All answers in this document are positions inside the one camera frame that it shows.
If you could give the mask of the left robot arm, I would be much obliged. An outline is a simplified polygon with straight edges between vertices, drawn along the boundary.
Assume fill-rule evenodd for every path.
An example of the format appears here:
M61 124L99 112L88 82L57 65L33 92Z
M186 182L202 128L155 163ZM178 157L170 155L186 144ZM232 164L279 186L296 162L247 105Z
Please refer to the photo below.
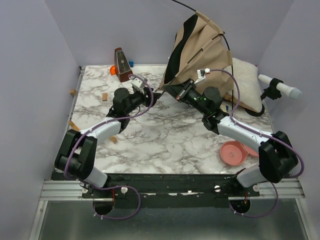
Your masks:
M132 111L140 105L146 106L145 111L148 111L160 96L147 87L143 92L134 90L133 93L124 87L118 88L114 92L111 109L100 123L80 131L70 129L66 132L54 167L63 171L66 177L72 176L94 185L93 191L99 197L107 197L111 191L108 176L94 166L97 146L123 132L132 118Z

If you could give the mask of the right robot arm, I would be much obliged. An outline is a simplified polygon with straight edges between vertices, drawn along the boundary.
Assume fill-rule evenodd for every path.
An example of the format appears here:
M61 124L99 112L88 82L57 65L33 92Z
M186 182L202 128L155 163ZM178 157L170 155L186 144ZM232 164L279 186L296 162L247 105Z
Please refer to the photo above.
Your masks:
M230 183L234 195L241 196L248 187L262 182L279 183L298 165L297 155L284 132L260 131L232 119L220 108L223 99L218 88L209 86L199 93L190 79L178 85L165 85L163 89L177 101L198 110L207 130L232 138L258 153L258 164L237 173Z

